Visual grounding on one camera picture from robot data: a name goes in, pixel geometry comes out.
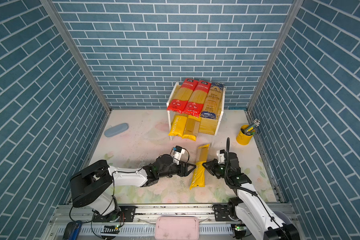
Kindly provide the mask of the wooden two-tier shelf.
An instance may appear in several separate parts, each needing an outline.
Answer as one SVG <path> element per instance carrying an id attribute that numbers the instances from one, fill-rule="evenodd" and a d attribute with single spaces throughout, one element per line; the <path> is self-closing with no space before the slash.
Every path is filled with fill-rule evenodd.
<path id="1" fill-rule="evenodd" d="M 199 133 L 216 135 L 223 116 L 225 85 L 185 79 L 167 102 L 170 137 L 195 141 Z"/>

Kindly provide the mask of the blue glasses case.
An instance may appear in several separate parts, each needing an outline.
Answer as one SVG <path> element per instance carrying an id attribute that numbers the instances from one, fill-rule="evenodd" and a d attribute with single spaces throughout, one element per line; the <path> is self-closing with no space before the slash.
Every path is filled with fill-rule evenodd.
<path id="1" fill-rule="evenodd" d="M 128 129 L 129 129 L 129 125 L 127 123 L 121 123 L 105 130 L 104 135 L 107 138 L 111 138 L 127 131 Z"/>

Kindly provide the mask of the blue MoliPasta spaghetti bag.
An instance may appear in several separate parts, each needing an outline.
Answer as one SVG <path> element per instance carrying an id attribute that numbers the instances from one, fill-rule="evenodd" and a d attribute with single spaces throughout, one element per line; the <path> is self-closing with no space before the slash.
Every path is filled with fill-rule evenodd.
<path id="1" fill-rule="evenodd" d="M 204 102 L 200 117 L 205 119 L 217 119 L 220 102 L 223 98 L 225 85 L 221 83 L 211 83 L 210 90 Z"/>

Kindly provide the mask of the yellow pen cup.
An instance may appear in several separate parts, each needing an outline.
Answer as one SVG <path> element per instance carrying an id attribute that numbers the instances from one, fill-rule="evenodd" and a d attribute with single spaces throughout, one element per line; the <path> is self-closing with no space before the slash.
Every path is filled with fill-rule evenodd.
<path id="1" fill-rule="evenodd" d="M 251 130 L 249 132 L 246 132 L 245 129 L 248 127 L 249 125 L 243 125 L 240 128 L 240 131 L 236 137 L 236 141 L 238 144 L 240 145 L 248 145 L 252 139 L 252 137 L 255 135 L 256 131 L 255 130 Z"/>

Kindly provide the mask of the yellow Pastatime bag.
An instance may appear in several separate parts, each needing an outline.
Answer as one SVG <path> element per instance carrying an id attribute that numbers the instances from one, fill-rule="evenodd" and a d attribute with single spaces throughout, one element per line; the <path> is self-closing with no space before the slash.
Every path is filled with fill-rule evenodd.
<path id="1" fill-rule="evenodd" d="M 169 136 L 183 138 L 188 116 L 184 114 L 175 115 L 172 121 Z"/>
<path id="2" fill-rule="evenodd" d="M 196 169 L 193 172 L 193 177 L 190 185 L 190 190 L 196 187 L 205 187 L 205 168 L 204 163 L 207 162 L 210 144 L 198 147 Z"/>

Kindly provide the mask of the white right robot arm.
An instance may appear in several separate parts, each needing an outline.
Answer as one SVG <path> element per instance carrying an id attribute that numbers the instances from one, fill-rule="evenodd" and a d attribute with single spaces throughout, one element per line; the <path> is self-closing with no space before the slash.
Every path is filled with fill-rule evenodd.
<path id="1" fill-rule="evenodd" d="M 262 200 L 239 166 L 237 154 L 222 150 L 218 159 L 203 163 L 211 175 L 224 179 L 236 196 L 227 203 L 228 216 L 242 222 L 257 240 L 299 240 L 298 229 L 285 222 Z"/>

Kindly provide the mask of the red spaghetti bag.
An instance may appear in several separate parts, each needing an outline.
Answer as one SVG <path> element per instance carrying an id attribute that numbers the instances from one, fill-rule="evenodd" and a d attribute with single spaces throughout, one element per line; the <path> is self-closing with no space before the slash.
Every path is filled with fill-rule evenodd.
<path id="1" fill-rule="evenodd" d="M 204 107 L 210 87 L 210 82 L 199 81 L 195 90 L 191 94 L 183 113 L 198 118 Z"/>
<path id="2" fill-rule="evenodd" d="M 186 105 L 196 89 L 199 81 L 193 79 L 185 79 L 179 90 L 174 94 L 167 107 L 168 111 L 183 113 Z"/>

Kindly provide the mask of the blue black handled tool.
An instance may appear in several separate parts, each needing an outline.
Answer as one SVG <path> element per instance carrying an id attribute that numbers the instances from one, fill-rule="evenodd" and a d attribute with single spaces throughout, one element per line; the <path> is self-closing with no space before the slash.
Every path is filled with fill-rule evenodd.
<path id="1" fill-rule="evenodd" d="M 77 240 L 83 223 L 81 221 L 69 222 L 63 234 L 63 240 Z"/>

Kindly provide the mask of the pink tray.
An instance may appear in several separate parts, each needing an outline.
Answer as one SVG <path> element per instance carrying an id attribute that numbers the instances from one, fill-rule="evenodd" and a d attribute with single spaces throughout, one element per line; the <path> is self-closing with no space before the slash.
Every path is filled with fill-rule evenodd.
<path id="1" fill-rule="evenodd" d="M 156 221 L 156 240 L 198 240 L 199 220 L 196 217 L 159 217 Z"/>

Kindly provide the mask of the lavender mug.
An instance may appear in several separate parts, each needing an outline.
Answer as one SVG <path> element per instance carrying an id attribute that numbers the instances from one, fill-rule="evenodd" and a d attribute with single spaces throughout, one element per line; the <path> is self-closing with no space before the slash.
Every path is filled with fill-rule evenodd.
<path id="1" fill-rule="evenodd" d="M 274 213 L 278 216 L 279 219 L 281 219 L 284 222 L 283 224 L 279 224 L 280 227 L 292 224 L 291 219 L 283 212 L 274 211 Z"/>

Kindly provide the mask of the pens in cup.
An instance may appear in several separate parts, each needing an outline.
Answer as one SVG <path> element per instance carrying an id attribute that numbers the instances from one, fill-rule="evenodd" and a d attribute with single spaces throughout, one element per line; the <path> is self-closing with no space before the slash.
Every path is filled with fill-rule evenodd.
<path id="1" fill-rule="evenodd" d="M 242 129 L 242 133 L 248 136 L 251 136 L 255 133 L 255 129 L 260 125 L 261 121 L 255 119 L 251 124 L 249 124 L 245 129 Z"/>

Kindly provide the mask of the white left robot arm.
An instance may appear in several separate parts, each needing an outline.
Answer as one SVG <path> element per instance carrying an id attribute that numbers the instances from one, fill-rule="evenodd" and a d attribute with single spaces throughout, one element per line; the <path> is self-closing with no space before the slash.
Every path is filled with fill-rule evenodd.
<path id="1" fill-rule="evenodd" d="M 150 187 L 161 178 L 187 177 L 197 166 L 164 154 L 152 164 L 137 169 L 122 169 L 99 160 L 72 175 L 70 179 L 74 208 L 89 206 L 94 222 L 123 221 L 123 212 L 116 199 L 116 187 Z"/>

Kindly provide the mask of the yellow pasta bag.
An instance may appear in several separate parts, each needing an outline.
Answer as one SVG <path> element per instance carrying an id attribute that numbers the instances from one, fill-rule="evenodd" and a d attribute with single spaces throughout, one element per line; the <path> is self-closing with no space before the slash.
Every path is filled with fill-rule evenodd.
<path id="1" fill-rule="evenodd" d="M 188 116 L 183 139 L 196 141 L 199 133 L 200 124 L 201 124 L 201 118 Z"/>

